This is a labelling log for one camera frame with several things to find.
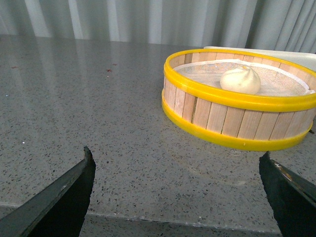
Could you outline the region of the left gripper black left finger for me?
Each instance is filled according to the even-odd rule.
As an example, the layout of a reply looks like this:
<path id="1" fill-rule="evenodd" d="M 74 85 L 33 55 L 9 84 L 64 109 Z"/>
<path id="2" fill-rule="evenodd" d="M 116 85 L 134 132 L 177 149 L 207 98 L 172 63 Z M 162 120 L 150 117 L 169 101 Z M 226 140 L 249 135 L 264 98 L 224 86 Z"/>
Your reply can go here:
<path id="1" fill-rule="evenodd" d="M 90 204 L 96 164 L 84 159 L 0 221 L 2 237 L 78 237 Z"/>

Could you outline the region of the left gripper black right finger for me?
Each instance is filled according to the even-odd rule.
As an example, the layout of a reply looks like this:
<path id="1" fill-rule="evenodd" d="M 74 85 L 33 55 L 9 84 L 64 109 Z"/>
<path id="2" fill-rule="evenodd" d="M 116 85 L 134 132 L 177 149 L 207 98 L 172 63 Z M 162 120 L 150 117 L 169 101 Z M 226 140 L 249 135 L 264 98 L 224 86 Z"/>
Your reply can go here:
<path id="1" fill-rule="evenodd" d="M 314 237 L 316 186 L 271 159 L 269 152 L 259 159 L 259 173 L 281 234 Z"/>

